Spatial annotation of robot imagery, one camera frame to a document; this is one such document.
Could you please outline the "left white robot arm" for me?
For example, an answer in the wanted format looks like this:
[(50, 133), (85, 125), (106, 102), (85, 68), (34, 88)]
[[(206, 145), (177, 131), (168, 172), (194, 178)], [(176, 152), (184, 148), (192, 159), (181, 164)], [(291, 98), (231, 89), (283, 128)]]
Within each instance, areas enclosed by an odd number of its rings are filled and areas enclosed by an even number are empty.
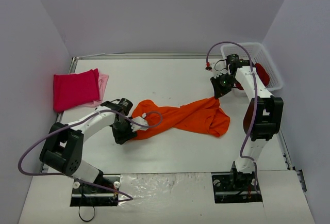
[(132, 106), (133, 103), (125, 98), (118, 103), (106, 101), (88, 115), (89, 120), (84, 123), (76, 121), (78, 125), (75, 127), (61, 131), (70, 124), (53, 124), (49, 132), (57, 133), (46, 139), (39, 160), (66, 176), (85, 181), (85, 186), (92, 192), (100, 191), (103, 186), (114, 188), (101, 170), (82, 160), (83, 145), (107, 126), (112, 128), (115, 143), (119, 145), (137, 137), (129, 122), (131, 118), (121, 116), (127, 117)]

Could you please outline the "orange t shirt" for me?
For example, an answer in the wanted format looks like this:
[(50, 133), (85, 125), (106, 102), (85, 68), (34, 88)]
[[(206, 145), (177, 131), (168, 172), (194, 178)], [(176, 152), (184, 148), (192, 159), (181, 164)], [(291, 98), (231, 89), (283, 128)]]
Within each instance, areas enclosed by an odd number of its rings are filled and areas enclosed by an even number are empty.
[(230, 117), (220, 108), (220, 101), (213, 97), (198, 100), (180, 107), (157, 106), (151, 100), (141, 101), (134, 109), (132, 117), (147, 114), (148, 124), (156, 127), (137, 132), (137, 140), (148, 139), (171, 128), (221, 137), (230, 124)]

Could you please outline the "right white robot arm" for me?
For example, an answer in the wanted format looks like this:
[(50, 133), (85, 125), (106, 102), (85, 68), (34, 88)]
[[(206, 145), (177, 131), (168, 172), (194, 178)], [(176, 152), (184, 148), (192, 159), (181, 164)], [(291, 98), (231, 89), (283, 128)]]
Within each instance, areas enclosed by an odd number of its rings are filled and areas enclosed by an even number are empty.
[(279, 132), (284, 102), (266, 88), (250, 60), (231, 54), (224, 61), (227, 72), (214, 73), (210, 79), (214, 97), (225, 96), (239, 84), (250, 102), (243, 119), (246, 137), (228, 177), (232, 188), (241, 189), (256, 177), (256, 162), (264, 146)]

